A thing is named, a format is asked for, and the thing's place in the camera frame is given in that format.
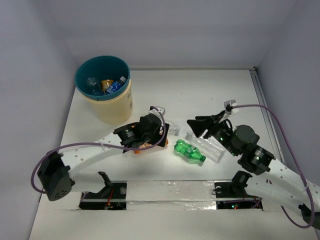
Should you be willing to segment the blue label bottle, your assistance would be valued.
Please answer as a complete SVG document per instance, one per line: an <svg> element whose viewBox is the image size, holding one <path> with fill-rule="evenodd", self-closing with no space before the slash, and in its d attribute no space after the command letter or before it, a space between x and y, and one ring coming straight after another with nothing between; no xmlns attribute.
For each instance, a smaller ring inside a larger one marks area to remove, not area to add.
<svg viewBox="0 0 320 240"><path fill-rule="evenodd" d="M93 96L101 95L100 82L95 77L86 80L87 93Z"/></svg>
<svg viewBox="0 0 320 240"><path fill-rule="evenodd" d="M124 76L120 77L118 80L114 81L105 92L108 95L117 92L126 83L126 81L127 79Z"/></svg>

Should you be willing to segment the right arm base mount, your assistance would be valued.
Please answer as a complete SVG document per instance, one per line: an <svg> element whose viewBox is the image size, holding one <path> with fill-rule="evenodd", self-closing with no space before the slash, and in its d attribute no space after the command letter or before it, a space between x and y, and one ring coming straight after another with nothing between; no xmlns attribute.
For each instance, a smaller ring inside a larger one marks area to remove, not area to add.
<svg viewBox="0 0 320 240"><path fill-rule="evenodd" d="M218 210L263 210L260 197L248 195L244 189L233 186L229 181L215 182L211 194L216 199Z"/></svg>

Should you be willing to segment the green plastic soda bottle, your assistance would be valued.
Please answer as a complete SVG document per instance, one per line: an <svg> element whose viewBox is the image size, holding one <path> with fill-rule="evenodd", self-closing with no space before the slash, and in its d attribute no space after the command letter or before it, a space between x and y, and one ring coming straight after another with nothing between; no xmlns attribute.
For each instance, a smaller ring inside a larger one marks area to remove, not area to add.
<svg viewBox="0 0 320 240"><path fill-rule="evenodd" d="M193 146L192 144L186 143L182 139L178 139L176 141L174 150L177 153L184 155L189 160L200 161L202 163L206 160L206 156L204 156L197 147Z"/></svg>

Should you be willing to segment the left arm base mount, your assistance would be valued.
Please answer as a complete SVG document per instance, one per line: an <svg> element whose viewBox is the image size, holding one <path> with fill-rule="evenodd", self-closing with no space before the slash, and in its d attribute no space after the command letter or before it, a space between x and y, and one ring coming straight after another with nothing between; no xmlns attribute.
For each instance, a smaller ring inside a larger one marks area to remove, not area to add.
<svg viewBox="0 0 320 240"><path fill-rule="evenodd" d="M109 192L101 193L82 192L79 201L81 210L109 210L121 211L127 209L127 182L113 182Z"/></svg>

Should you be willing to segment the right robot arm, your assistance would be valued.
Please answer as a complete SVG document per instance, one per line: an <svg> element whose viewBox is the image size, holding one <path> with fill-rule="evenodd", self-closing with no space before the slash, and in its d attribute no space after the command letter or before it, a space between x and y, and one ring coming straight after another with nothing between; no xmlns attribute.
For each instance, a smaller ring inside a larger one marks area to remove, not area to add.
<svg viewBox="0 0 320 240"><path fill-rule="evenodd" d="M214 138L229 153L238 157L243 168L230 183L235 196L248 194L271 199L282 208L302 217L307 227L320 227L320 187L303 173L285 166L271 152L258 145L259 135L248 125L232 127L229 115L196 116L187 120L196 138Z"/></svg>

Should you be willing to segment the yellow label clear bottle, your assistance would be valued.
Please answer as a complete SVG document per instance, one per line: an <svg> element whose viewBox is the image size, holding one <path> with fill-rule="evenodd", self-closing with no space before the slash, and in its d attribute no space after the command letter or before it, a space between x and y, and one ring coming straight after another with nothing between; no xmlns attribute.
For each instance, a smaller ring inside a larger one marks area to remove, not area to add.
<svg viewBox="0 0 320 240"><path fill-rule="evenodd" d="M100 82L100 88L104 95L107 94L107 89L111 86L114 81L112 79L105 79Z"/></svg>

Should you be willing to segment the clear bottle white cap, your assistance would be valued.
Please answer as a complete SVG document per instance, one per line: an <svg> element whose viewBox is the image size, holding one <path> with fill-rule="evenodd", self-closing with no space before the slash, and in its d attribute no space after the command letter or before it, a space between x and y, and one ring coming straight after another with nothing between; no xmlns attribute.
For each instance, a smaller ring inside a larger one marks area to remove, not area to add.
<svg viewBox="0 0 320 240"><path fill-rule="evenodd" d="M185 139L196 146L203 155L215 163L219 163L226 152L224 147L217 140L213 138L204 139L202 136L197 138L192 131L186 133Z"/></svg>

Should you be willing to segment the clear crushed plastic bottle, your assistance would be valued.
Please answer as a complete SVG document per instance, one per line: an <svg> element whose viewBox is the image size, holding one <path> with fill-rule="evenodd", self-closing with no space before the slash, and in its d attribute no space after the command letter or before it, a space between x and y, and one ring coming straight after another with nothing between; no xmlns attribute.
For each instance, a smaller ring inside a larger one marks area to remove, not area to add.
<svg viewBox="0 0 320 240"><path fill-rule="evenodd" d="M181 130L180 125L172 121L167 121L166 123L168 124L168 127L167 127L168 136L178 136L180 134L180 130Z"/></svg>

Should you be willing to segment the orange label tea bottle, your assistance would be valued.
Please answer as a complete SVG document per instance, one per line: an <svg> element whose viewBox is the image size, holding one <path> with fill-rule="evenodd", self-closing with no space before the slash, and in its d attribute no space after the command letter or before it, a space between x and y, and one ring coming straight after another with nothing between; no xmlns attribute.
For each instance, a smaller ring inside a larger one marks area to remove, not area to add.
<svg viewBox="0 0 320 240"><path fill-rule="evenodd" d="M134 154L140 154L141 151L145 151L145 150L148 150L150 148L153 147L153 144L150 144L150 143L144 143L142 144L141 146L138 147L138 149L134 150L133 153Z"/></svg>

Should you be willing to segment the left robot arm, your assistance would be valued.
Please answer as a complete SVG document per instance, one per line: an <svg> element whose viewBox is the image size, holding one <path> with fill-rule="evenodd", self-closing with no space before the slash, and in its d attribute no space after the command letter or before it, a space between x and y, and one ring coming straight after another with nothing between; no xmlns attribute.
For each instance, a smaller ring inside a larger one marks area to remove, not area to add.
<svg viewBox="0 0 320 240"><path fill-rule="evenodd" d="M51 202L60 200L79 186L76 176L89 166L128 151L141 151L143 144L148 144L149 149L163 148L168 129L161 114L149 113L95 142L72 143L69 146L73 150L68 152L49 151L37 167L44 194Z"/></svg>

